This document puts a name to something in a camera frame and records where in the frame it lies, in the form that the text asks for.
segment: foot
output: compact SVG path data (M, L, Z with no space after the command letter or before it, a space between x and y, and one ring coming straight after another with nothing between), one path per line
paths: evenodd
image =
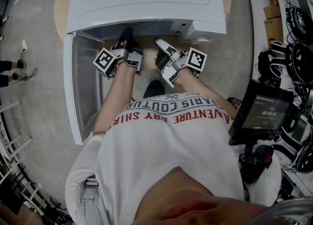
M24 62L22 59L18 60L18 68L26 68L26 62Z
M9 17L8 17L8 16L4 17L4 18L2 19L2 24L6 23L8 20L9 20Z
M20 80L21 80L21 76L20 76L19 74L17 74L17 73L13 73L13 74L12 74L12 77L13 77L13 79L16 80L16 81L20 81Z

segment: gray floor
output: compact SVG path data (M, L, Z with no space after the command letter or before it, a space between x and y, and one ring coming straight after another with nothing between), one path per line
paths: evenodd
M0 90L2 102L19 99L22 104L5 114L10 134L33 137L33 150L23 162L29 176L42 192L65 203L67 174L81 146L74 144L63 83L63 43L53 20L54 0L20 0L10 3L9 21L2 31L0 60L17 61L22 40L28 50L26 73L38 69L36 77ZM201 79L224 97L242 98L252 69L253 32L249 0L232 0L227 35L205 47L208 54ZM134 98L139 99L149 81L144 73L135 81Z

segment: screen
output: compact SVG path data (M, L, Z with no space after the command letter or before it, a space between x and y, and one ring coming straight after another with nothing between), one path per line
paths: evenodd
M257 95L243 128L275 130L283 120L288 106L288 102Z

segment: black shoe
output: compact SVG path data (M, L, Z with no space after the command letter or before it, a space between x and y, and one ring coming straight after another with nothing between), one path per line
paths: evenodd
M22 59L19 59L18 68L26 68L26 62L24 62Z
M21 76L19 74L13 73L12 77L13 77L13 80L16 80L16 81L20 81L21 80Z

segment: power strip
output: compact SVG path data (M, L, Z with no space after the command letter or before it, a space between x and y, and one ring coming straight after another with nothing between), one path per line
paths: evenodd
M27 45L25 39L22 41L23 51L25 52L27 50Z

